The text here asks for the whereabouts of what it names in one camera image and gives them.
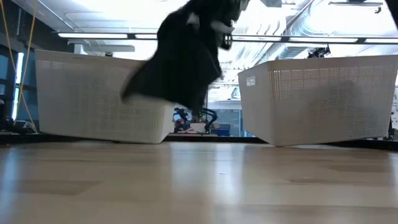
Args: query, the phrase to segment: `basket label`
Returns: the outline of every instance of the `basket label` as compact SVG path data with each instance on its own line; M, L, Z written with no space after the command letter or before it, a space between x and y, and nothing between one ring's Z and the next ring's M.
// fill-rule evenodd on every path
M246 86L253 86L256 84L256 77L247 77Z

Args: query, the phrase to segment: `perforated basket wall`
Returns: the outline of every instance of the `perforated basket wall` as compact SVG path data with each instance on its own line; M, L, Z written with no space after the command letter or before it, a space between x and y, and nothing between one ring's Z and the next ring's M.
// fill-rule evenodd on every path
M119 92L143 62L36 51L40 131L83 138L159 143L173 130L174 105Z
M275 145L386 136L397 56L266 62L239 74L244 128Z

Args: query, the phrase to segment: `cable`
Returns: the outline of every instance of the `cable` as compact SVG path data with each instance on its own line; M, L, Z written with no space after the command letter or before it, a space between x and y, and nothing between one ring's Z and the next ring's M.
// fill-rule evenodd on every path
M6 30L6 37L7 37L7 44L8 44L8 49L9 49L9 53L10 53L10 58L11 58L11 62L12 62L12 66L14 67L14 72L15 74L17 73L16 70L16 65L15 65L15 60L14 60L14 56L12 54L12 49L11 49L11 42L10 42L10 38L9 38L9 33L8 33L8 27L7 27L7 20L6 20L6 13L4 10L4 4L3 4L3 0L0 0L0 5L1 5L1 12L2 12L2 19L4 21L4 28ZM37 129L35 126L35 123L33 122L33 119L30 115L30 111L28 109L24 94L23 94L23 87L24 87L24 80L25 80L25 75L26 75L26 71L27 71L27 64L28 64L28 60L29 60L29 52L30 52L30 46L32 43L32 37L33 37L33 30L34 30L34 25L35 25L35 19L36 19L36 12L37 12L37 5L38 5L38 0L35 0L35 6L34 6L34 13L33 13L33 20L32 20L32 28L30 29L30 38L29 38L29 43L28 43L28 49L27 49L27 57L26 57L26 62L25 62L25 70L24 70L24 74L22 76L22 81L21 83L19 83L19 97L18 97L18 106L17 106L17 110L19 109L19 105L21 103L21 98L24 101L25 104L25 108L27 111L27 114L29 116L30 122L33 125L33 129L35 131L35 133L37 133Z

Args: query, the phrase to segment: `black cloth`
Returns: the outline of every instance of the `black cloth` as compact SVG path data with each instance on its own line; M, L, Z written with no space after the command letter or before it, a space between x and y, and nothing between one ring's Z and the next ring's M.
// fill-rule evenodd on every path
M157 33L156 53L126 80L122 100L140 94L200 109L208 85L221 76L216 32L210 23L216 19L230 26L239 1L231 2L191 0L169 14ZM199 30L187 24L191 13L200 18Z
M386 2L391 11L392 18L398 27L398 0L386 0Z

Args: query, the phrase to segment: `ceiling light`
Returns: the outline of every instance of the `ceiling light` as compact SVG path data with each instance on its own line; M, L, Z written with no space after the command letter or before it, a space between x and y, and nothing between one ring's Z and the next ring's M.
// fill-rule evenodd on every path
M289 42L311 42L311 43L353 43L358 41L357 38L343 37L291 37Z
M363 2L363 1L331 1L331 6L362 6L362 7L378 7L382 6L383 2Z
M286 43L286 47L312 47L312 48L316 48L316 47L327 47L328 44L311 44L311 43Z
M71 39L127 39L127 34L75 34L75 33L59 33L62 38Z
M398 38L368 38L366 43L383 43L383 44L398 44Z
M281 37L256 37L253 35L233 35L233 39L238 42L239 40L257 41L257 42L278 42L281 40Z
M157 39L156 34L136 34L137 39Z

